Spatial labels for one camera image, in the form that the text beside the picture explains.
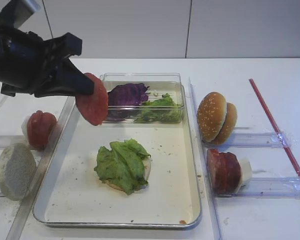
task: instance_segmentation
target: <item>red stick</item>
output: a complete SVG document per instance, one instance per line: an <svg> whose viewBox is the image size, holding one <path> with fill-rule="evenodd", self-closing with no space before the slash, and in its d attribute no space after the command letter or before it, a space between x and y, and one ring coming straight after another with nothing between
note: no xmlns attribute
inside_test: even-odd
<svg viewBox="0 0 300 240"><path fill-rule="evenodd" d="M273 129L274 129L274 131L275 131L277 134L280 134L281 131L280 131L280 129L279 129L279 127L278 127L278 125L277 125L277 123L276 123L274 117L272 116L272 114L271 114L271 112L270 112L270 110L269 110L269 108L268 108L268 106L267 106L265 100L264 100L263 97L261 96L261 93L259 92L259 90L258 90L258 88L257 88L257 86L256 86L256 84L255 84L255 81L254 81L253 79L249 79L249 82L250 82L250 84L251 84L251 86L252 86L252 88L253 88L253 90L254 90L254 92L255 92L257 98L259 99L259 102L260 102L261 106L263 107L263 110L264 110L266 116L268 117L268 119L269 119L269 121L270 121L270 123L271 123L271 125L272 125L272 127L273 127ZM298 162L297 162L295 156L293 155L293 153L292 153L290 147L288 147L288 146L283 146L283 148L284 148L284 150L285 150L285 152L286 152L286 155L287 155L288 158L290 159L290 162L291 162L291 164L292 164L292 166L293 166L293 168L294 168L296 174L300 177L300 166L299 166L299 164L298 164Z"/></svg>

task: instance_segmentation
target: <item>clear plastic container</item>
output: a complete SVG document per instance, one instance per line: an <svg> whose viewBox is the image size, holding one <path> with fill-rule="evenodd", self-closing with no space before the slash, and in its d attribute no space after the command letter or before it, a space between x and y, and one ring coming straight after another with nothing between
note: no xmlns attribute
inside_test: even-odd
<svg viewBox="0 0 300 240"><path fill-rule="evenodd" d="M140 105L108 106L106 122L124 123L180 123L185 109L185 96L178 73L106 73L101 76L110 92L119 85L144 84L147 101Z"/></svg>

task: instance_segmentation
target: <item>bread slice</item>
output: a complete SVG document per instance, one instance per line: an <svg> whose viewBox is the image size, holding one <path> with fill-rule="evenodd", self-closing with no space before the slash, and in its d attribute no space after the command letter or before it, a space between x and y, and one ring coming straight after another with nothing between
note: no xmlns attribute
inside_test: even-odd
<svg viewBox="0 0 300 240"><path fill-rule="evenodd" d="M226 116L224 124L219 132L219 134L216 136L215 139L211 141L214 145L220 145L226 142L226 140L230 137L231 133L235 129L236 123L237 123L237 108L232 103L226 104Z"/></svg>
<svg viewBox="0 0 300 240"><path fill-rule="evenodd" d="M201 101L197 119L205 142L211 142L219 134L227 115L227 101L218 92L210 92Z"/></svg>
<svg viewBox="0 0 300 240"><path fill-rule="evenodd" d="M23 143L6 147L0 155L0 189L12 200L22 200L36 170L36 161L30 149Z"/></svg>
<svg viewBox="0 0 300 240"><path fill-rule="evenodd" d="M144 179L147 181L149 179L150 171L151 171L151 158L147 157L145 160L142 161L144 165ZM114 185L113 183L110 183L108 180L105 181L106 184L108 184L111 188L123 191L123 189L117 185Z"/></svg>

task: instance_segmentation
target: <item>purple cabbage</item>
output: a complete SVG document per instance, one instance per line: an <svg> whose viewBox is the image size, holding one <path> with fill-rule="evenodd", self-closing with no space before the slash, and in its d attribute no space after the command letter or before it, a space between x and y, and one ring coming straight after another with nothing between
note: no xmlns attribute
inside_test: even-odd
<svg viewBox="0 0 300 240"><path fill-rule="evenodd" d="M148 87L144 83L127 83L118 85L108 92L109 106L140 106L142 102L148 101L146 94ZM108 121L122 121L129 116L138 114L137 110L113 110L109 109Z"/></svg>

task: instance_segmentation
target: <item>top bun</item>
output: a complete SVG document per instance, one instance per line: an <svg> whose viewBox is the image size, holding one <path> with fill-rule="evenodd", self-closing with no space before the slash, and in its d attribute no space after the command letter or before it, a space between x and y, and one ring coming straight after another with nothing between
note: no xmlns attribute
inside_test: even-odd
<svg viewBox="0 0 300 240"><path fill-rule="evenodd" d="M228 102L226 104L226 116L225 116L224 124L218 136L216 136L216 138L212 140L211 143L214 145L223 144L233 132L237 123L237 118L238 115L237 115L236 106Z"/></svg>
<svg viewBox="0 0 300 240"><path fill-rule="evenodd" d="M198 124L202 138L211 142L219 134L227 115L227 101L218 92L210 92L201 101L198 112Z"/></svg>

